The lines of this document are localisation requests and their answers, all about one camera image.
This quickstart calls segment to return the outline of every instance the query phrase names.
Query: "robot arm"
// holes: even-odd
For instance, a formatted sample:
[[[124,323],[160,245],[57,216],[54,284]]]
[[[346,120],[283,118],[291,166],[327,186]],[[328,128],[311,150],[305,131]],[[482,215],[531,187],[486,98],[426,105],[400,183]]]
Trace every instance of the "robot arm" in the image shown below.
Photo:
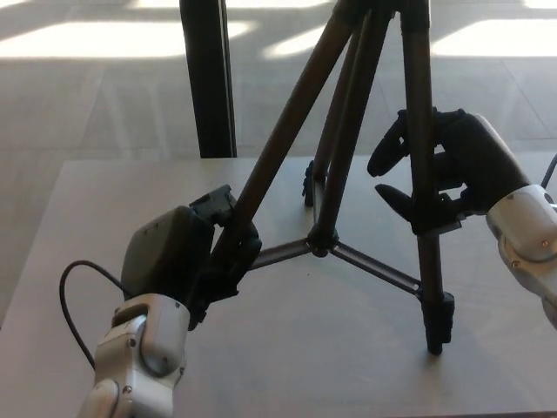
[[[557,328],[557,206],[540,185],[533,185],[495,129],[482,117],[458,110],[433,110],[434,156],[440,191],[466,186],[460,198],[440,194],[436,207],[418,210],[411,197],[389,185],[379,195],[409,221],[417,235],[460,227],[467,216],[486,215],[500,256],[519,283],[537,294]],[[367,170],[376,177],[408,155],[406,113],[379,143]]]
[[[540,185],[522,187],[497,202],[487,224],[503,262],[519,283],[540,296],[557,328],[557,206]]]
[[[121,281],[137,296],[116,310],[97,345],[95,387],[78,418],[172,418],[188,330],[212,302],[238,294],[261,249],[252,226],[224,264],[209,264],[214,226],[226,225],[234,203],[226,185],[133,235]]]
[[[97,345],[95,387],[77,417],[172,418],[189,320],[184,305],[161,294],[127,300]]]

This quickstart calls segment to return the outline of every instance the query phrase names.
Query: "floor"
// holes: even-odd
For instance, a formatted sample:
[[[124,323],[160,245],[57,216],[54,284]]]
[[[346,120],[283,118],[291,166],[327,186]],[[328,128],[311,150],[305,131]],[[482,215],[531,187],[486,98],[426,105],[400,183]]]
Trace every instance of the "floor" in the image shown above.
[[[255,156],[332,3],[227,3],[238,153]],[[483,114],[514,150],[557,150],[557,1],[432,6],[434,103]],[[405,106],[402,73],[393,23],[358,152]],[[292,154],[314,152],[333,89]],[[1,323],[65,160],[197,157],[178,0],[0,0],[0,109]]]

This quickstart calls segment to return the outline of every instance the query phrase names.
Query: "tripod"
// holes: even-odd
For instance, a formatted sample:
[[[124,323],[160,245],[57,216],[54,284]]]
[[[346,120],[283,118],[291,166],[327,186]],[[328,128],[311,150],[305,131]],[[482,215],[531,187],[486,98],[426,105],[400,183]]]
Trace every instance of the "tripod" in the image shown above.
[[[418,212],[439,203],[433,169],[433,108],[428,0],[339,0],[275,125],[231,222],[221,234],[210,263],[225,262],[238,245],[290,150],[340,54],[350,40],[315,159],[305,173],[305,204],[313,207],[308,236],[261,252],[251,270],[313,253],[328,253],[418,297],[427,349],[440,354],[451,340],[454,298],[443,291],[439,232],[418,235],[421,280],[369,257],[339,240],[335,230],[352,157],[372,89],[388,24],[400,13],[406,78],[406,112],[413,202]]]

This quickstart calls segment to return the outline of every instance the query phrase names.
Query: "tripod rubber foot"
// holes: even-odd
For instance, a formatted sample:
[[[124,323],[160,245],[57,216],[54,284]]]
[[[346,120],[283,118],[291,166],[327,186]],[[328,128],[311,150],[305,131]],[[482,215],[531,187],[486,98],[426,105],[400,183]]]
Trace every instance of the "tripod rubber foot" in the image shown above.
[[[427,302],[421,297],[420,302],[426,326],[427,351],[433,355],[440,355],[443,352],[443,344],[451,342],[454,296],[444,292],[441,302]]]
[[[305,207],[313,207],[313,161],[305,169],[302,196],[304,196]]]

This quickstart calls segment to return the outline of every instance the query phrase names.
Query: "table surface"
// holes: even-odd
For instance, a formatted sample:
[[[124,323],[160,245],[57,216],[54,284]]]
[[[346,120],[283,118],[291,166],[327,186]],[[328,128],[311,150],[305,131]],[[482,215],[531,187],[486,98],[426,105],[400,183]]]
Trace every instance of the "table surface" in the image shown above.
[[[552,155],[520,155],[533,180]],[[300,196],[307,158],[288,159],[255,224],[264,246],[301,238],[312,215]],[[224,183],[239,194],[252,159],[80,161],[64,165],[0,332],[2,416],[76,416],[93,372],[62,316],[64,267],[90,259],[119,273],[130,236]],[[366,158],[352,165],[341,239],[416,275],[415,238],[373,190]],[[402,165],[386,182],[408,190]],[[550,192],[557,187],[550,186]],[[446,290],[456,298],[453,342],[426,353],[419,303],[356,267],[311,255],[246,275],[239,296],[211,306],[188,336],[177,388],[182,417],[369,417],[557,410],[557,332],[540,301],[500,262],[482,218],[444,235]],[[122,297],[77,269],[69,308],[88,347]]]

